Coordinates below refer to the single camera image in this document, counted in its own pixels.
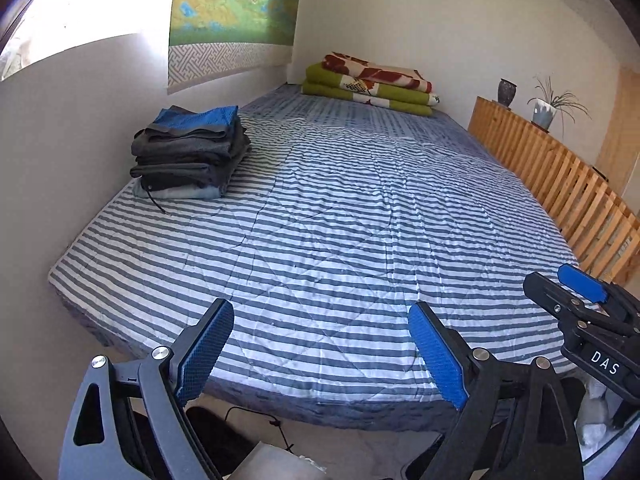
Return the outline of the green map wall hanging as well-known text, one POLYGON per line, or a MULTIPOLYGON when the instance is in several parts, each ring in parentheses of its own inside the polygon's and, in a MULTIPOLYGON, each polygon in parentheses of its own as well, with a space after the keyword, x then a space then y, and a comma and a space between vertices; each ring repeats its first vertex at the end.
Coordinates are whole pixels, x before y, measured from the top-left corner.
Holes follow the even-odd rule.
POLYGON ((299 0, 172 0, 170 92, 292 60, 299 0))

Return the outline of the white pot with plant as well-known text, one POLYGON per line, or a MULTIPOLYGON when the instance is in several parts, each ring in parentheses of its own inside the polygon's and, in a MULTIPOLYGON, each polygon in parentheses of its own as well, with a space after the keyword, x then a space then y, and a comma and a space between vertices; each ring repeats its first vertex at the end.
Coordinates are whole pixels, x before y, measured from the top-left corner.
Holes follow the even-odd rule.
POLYGON ((534 107, 532 123, 544 132, 549 131, 556 115, 560 115, 562 119, 568 117, 572 122, 576 122, 577 113, 590 118, 588 107, 578 100, 573 91, 554 90, 550 76, 544 79, 537 77, 536 83, 535 89, 540 92, 540 96, 533 96, 527 103, 534 107))

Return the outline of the blue striped garment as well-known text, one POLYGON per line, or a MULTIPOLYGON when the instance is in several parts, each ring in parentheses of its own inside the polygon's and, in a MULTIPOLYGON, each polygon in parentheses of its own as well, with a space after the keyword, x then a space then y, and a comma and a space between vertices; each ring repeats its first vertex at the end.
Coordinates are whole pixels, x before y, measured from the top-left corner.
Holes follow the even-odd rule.
POLYGON ((239 107, 215 107, 206 112, 194 113, 185 108, 172 106, 163 108, 152 125, 158 131, 208 130, 223 132, 228 130, 238 117, 239 107))

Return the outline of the wooden slatted bed frame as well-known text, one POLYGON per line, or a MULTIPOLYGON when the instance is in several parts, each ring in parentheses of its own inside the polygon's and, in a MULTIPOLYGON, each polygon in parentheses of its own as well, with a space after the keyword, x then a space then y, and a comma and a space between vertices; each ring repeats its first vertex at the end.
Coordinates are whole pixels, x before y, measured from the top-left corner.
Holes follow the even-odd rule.
POLYGON ((481 96, 469 133, 520 178, 583 271, 620 285, 631 281, 639 270, 639 219, 597 170, 532 122, 481 96))

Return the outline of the striped blue white bedspread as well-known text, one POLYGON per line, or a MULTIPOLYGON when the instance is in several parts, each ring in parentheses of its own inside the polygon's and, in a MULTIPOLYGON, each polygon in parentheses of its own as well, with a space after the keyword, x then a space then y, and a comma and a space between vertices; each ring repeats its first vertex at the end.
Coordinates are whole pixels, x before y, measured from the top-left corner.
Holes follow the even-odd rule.
POLYGON ((572 369, 523 282, 574 255, 465 128, 294 86, 241 117, 253 148, 224 197, 149 200, 126 186, 52 266, 54 290, 106 344, 142 356, 227 299, 234 329, 209 394, 362 430, 452 415, 408 331, 418 301, 500 360, 572 369))

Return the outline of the dark ceramic vase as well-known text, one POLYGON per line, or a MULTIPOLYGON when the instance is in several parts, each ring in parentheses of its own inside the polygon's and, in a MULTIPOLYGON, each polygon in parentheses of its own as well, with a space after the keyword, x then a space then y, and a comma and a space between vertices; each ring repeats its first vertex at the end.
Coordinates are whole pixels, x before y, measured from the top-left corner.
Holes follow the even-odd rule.
POLYGON ((501 106, 509 108, 513 102, 518 86, 510 80, 501 78, 498 84, 497 98, 501 106))

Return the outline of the folded green red blanket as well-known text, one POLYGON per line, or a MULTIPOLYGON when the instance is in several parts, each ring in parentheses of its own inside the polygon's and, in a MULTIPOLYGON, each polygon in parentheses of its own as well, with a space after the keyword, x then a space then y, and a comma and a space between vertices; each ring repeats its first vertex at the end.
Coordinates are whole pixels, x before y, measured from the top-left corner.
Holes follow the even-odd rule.
POLYGON ((338 52, 330 52, 320 63, 307 67, 302 92, 422 117, 432 116, 440 104, 431 81, 417 70, 384 66, 338 52))

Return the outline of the stack of folded dark clothes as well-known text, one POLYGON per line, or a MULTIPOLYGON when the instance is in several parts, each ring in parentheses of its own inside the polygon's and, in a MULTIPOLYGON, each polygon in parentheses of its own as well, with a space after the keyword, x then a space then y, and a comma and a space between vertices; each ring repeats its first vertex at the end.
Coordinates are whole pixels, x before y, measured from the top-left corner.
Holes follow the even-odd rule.
POLYGON ((152 122, 134 135, 132 194, 162 200, 218 200, 252 146, 239 116, 226 131, 158 131, 152 122))

